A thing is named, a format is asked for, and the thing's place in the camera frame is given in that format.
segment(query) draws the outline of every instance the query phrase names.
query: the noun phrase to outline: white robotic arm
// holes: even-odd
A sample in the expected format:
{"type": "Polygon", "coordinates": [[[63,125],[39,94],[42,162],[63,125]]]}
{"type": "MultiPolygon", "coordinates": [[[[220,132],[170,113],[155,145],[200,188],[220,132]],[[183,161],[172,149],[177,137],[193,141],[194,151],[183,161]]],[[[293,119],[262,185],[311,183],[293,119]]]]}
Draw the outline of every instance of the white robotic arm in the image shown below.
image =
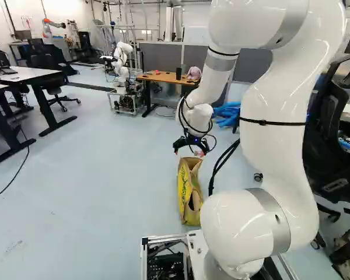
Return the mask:
{"type": "Polygon", "coordinates": [[[341,44],[345,14],[339,0],[213,0],[209,22],[201,83],[178,106],[191,135],[207,131],[206,103],[222,93],[240,48],[268,48],[273,56],[241,103],[241,147],[264,173],[262,188],[214,194],[201,209],[205,261],[245,279],[265,257],[309,244],[318,231],[302,142],[312,88],[341,44]]]}
{"type": "Polygon", "coordinates": [[[125,86],[125,82],[127,79],[130,78],[130,73],[128,71],[127,67],[124,67],[123,65],[127,62],[127,55],[131,53],[134,50],[134,48],[126,43],[118,42],[117,47],[114,50],[113,57],[116,59],[112,63],[112,65],[115,67],[115,74],[118,75],[118,82],[120,86],[125,86]]]}
{"type": "Polygon", "coordinates": [[[43,40],[45,44],[53,44],[53,38],[52,38],[52,32],[51,32],[51,28],[50,26],[54,26],[56,28],[66,28],[66,24],[65,23],[55,23],[53,21],[51,21],[50,19],[43,19],[42,20],[42,24],[43,24],[43,40]]]}
{"type": "Polygon", "coordinates": [[[103,55],[100,59],[105,60],[105,67],[110,69],[114,67],[114,72],[118,76],[118,85],[125,86],[125,82],[130,78],[127,67],[123,66],[127,62],[127,55],[133,52],[134,48],[126,43],[118,42],[113,56],[103,55]]]}

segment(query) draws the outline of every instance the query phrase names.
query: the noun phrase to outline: cable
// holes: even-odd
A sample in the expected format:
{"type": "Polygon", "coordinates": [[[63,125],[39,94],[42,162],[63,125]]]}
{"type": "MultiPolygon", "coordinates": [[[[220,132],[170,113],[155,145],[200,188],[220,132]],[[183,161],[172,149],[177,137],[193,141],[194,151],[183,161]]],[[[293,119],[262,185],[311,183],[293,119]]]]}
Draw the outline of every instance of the cable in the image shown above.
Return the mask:
{"type": "MultiPolygon", "coordinates": [[[[27,136],[26,136],[26,134],[23,132],[21,126],[20,126],[20,130],[21,130],[21,132],[22,132],[24,138],[27,140],[27,136]]],[[[18,168],[16,174],[13,176],[13,178],[11,179],[11,181],[9,182],[9,184],[6,185],[6,187],[3,188],[2,191],[0,191],[0,195],[1,195],[4,191],[6,191],[6,189],[9,188],[9,186],[14,182],[15,178],[17,178],[17,175],[19,174],[19,172],[21,171],[21,169],[22,169],[24,163],[26,162],[27,158],[29,157],[29,153],[30,153],[30,146],[27,146],[27,154],[26,154],[26,156],[24,157],[24,160],[23,160],[22,164],[21,164],[20,167],[18,168]]]]}
{"type": "Polygon", "coordinates": [[[240,138],[238,140],[236,140],[235,142],[233,142],[232,145],[230,145],[222,153],[222,155],[219,157],[219,159],[216,161],[214,168],[213,168],[212,176],[211,176],[210,181],[209,181],[209,196],[212,195],[212,191],[214,189],[214,179],[215,179],[216,174],[218,173],[218,171],[220,171],[220,169],[227,162],[227,160],[232,156],[233,152],[237,149],[237,147],[239,145],[240,145],[240,138]]]}
{"type": "Polygon", "coordinates": [[[157,110],[158,108],[168,108],[168,109],[173,110],[173,115],[161,115],[161,114],[156,113],[157,115],[159,115],[159,116],[161,116],[161,117],[174,118],[175,115],[176,115],[176,108],[175,108],[175,107],[170,107],[170,106],[158,106],[158,107],[156,107],[155,110],[157,110]]]}
{"type": "Polygon", "coordinates": [[[175,254],[175,252],[173,250],[171,250],[170,248],[167,248],[171,253],[175,254]]]}
{"type": "Polygon", "coordinates": [[[206,134],[206,136],[210,136],[210,137],[214,138],[214,141],[215,141],[214,146],[213,146],[213,147],[210,149],[210,151],[209,151],[209,152],[211,152],[212,150],[214,150],[214,149],[215,149],[215,147],[216,147],[216,143],[218,143],[218,142],[217,142],[216,137],[215,137],[214,135],[211,135],[211,134],[206,134]]]}

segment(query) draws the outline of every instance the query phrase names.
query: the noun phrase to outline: metal frame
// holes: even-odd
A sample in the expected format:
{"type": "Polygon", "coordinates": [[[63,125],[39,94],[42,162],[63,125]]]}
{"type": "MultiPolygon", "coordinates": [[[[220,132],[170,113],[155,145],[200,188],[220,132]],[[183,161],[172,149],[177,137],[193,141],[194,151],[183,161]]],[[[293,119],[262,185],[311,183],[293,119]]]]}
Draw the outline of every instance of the metal frame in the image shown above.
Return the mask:
{"type": "MultiPolygon", "coordinates": [[[[148,280],[148,246],[161,245],[167,242],[179,242],[187,245],[187,235],[183,234],[172,234],[166,236],[147,236],[141,239],[140,246],[140,258],[141,258],[141,279],[148,280]]],[[[188,254],[184,253],[184,279],[188,280],[188,267],[187,267],[187,258],[188,254]]]]}
{"type": "MultiPolygon", "coordinates": [[[[187,244],[188,253],[191,258],[192,271],[195,280],[206,280],[204,277],[203,265],[204,257],[208,252],[208,247],[204,239],[202,231],[192,230],[188,233],[182,234],[172,234],[166,236],[147,236],[141,239],[140,245],[140,258],[141,258],[141,279],[148,280],[148,246],[151,245],[161,245],[167,242],[185,242],[187,244]]],[[[294,269],[288,264],[288,261],[282,254],[278,254],[278,261],[283,266],[285,272],[288,275],[290,280],[299,280],[299,277],[296,275],[294,269]]],[[[185,279],[188,279],[187,275],[187,262],[184,260],[184,276],[185,279]]]]}
{"type": "Polygon", "coordinates": [[[109,99],[110,110],[115,111],[116,113],[125,113],[125,114],[134,115],[134,116],[137,115],[139,113],[139,111],[144,107],[144,104],[140,105],[140,107],[136,107],[136,95],[128,95],[134,103],[134,111],[133,112],[130,112],[127,110],[116,110],[114,108],[114,104],[111,102],[111,97],[112,96],[123,96],[123,95],[124,94],[122,94],[122,93],[118,93],[118,91],[114,92],[114,89],[107,93],[107,98],[109,99]]]}

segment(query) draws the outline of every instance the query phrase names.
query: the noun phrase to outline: black desk leg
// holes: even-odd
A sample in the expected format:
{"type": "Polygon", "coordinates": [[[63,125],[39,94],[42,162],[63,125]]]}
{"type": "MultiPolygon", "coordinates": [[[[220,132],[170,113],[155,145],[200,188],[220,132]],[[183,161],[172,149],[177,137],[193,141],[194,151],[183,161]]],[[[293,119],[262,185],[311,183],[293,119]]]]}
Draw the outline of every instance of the black desk leg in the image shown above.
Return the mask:
{"type": "Polygon", "coordinates": [[[5,117],[11,118],[14,116],[12,108],[9,106],[9,103],[4,94],[0,95],[0,106],[5,113],[5,117]]]}
{"type": "Polygon", "coordinates": [[[20,143],[17,139],[16,133],[11,129],[11,126],[6,122],[6,118],[1,114],[1,112],[0,133],[10,147],[8,151],[0,155],[0,163],[36,142],[35,139],[29,139],[20,143]]]}
{"type": "Polygon", "coordinates": [[[23,97],[22,97],[19,89],[14,88],[11,90],[11,92],[12,92],[13,97],[16,101],[10,102],[9,105],[15,106],[19,109],[19,110],[13,112],[14,116],[34,110],[34,107],[25,105],[25,103],[23,102],[23,97]]]}
{"type": "Polygon", "coordinates": [[[158,104],[153,104],[151,106],[151,82],[149,80],[144,81],[145,82],[145,104],[146,104],[146,111],[142,114],[142,117],[145,118],[147,115],[150,114],[151,111],[153,111],[155,108],[157,108],[158,104]]]}
{"type": "Polygon", "coordinates": [[[40,111],[45,117],[45,119],[47,120],[47,123],[49,125],[49,127],[46,130],[39,133],[40,137],[48,135],[49,133],[59,129],[60,127],[63,127],[65,124],[68,124],[77,118],[77,116],[73,115],[72,117],[69,117],[60,122],[57,122],[42,89],[39,86],[35,86],[35,85],[33,85],[32,88],[34,90],[36,99],[39,103],[40,111]]]}

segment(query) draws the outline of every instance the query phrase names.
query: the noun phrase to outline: wheel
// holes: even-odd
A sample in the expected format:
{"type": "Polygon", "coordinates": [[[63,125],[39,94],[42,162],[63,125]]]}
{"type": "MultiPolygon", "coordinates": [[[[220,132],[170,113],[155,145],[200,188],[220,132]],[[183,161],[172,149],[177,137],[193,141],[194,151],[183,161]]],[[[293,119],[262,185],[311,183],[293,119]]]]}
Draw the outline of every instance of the wheel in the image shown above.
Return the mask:
{"type": "Polygon", "coordinates": [[[311,247],[314,248],[315,250],[319,250],[320,249],[320,245],[318,243],[318,241],[316,241],[315,239],[313,241],[311,241],[311,247]]]}
{"type": "Polygon", "coordinates": [[[341,215],[329,215],[327,217],[327,219],[331,222],[331,223],[335,223],[336,221],[339,220],[341,215]]]}
{"type": "Polygon", "coordinates": [[[257,182],[262,182],[262,179],[263,179],[263,174],[262,173],[256,173],[256,174],[254,174],[254,179],[255,179],[255,181],[257,181],[257,182]]]}

